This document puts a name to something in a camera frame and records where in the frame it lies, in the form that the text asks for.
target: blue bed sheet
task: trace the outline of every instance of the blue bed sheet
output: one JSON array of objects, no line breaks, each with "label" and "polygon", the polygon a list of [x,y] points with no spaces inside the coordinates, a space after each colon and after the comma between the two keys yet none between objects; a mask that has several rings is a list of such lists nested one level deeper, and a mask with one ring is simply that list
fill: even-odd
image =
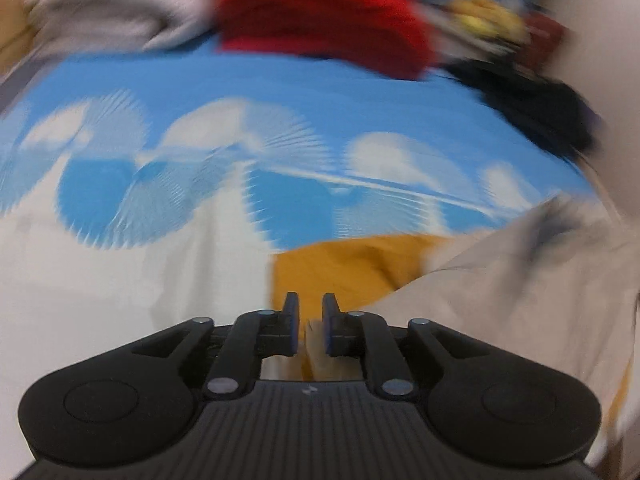
[{"label": "blue bed sheet", "polygon": [[74,57],[0,119],[0,213],[68,160],[58,220],[98,248],[180,230],[231,176],[277,251],[498,227],[562,190],[593,196],[444,72],[390,80],[336,60]]}]

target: bed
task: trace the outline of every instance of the bed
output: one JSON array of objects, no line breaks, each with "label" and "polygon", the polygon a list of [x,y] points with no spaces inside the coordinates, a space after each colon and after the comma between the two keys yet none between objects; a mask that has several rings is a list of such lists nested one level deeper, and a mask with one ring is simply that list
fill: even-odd
[{"label": "bed", "polygon": [[49,61],[1,87],[5,478],[31,459],[15,413],[34,380],[265,306],[274,253],[496,228],[559,191],[596,200],[445,72],[397,81],[211,43]]}]

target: silver screw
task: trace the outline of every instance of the silver screw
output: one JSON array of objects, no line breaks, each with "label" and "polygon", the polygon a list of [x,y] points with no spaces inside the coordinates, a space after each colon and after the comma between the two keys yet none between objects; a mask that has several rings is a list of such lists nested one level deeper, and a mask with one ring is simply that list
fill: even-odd
[{"label": "silver screw", "polygon": [[404,379],[389,379],[382,383],[382,389],[394,397],[409,395],[414,390],[413,383]]},{"label": "silver screw", "polygon": [[231,377],[216,377],[207,383],[207,388],[214,394],[232,394],[238,389],[238,382]]}]

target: yellow cloth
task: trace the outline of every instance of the yellow cloth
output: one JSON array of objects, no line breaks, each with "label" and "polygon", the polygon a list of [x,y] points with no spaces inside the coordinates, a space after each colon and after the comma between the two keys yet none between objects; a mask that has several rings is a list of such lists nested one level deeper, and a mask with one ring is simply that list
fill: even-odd
[{"label": "yellow cloth", "polygon": [[331,240],[278,254],[271,304],[279,310],[293,290],[300,298],[300,328],[322,318],[322,295],[335,293],[343,311],[357,310],[422,275],[421,256],[446,238],[387,235]]},{"label": "yellow cloth", "polygon": [[32,41],[22,0],[0,0],[0,76],[31,50]]}]

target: pile of clothes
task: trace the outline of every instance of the pile of clothes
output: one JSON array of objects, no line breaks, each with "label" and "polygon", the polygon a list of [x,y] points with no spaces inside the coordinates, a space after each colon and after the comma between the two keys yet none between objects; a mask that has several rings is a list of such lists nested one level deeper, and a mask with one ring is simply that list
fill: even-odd
[{"label": "pile of clothes", "polygon": [[433,64],[413,0],[26,0],[48,52],[171,48],[219,27],[223,48],[335,57],[397,78]]}]

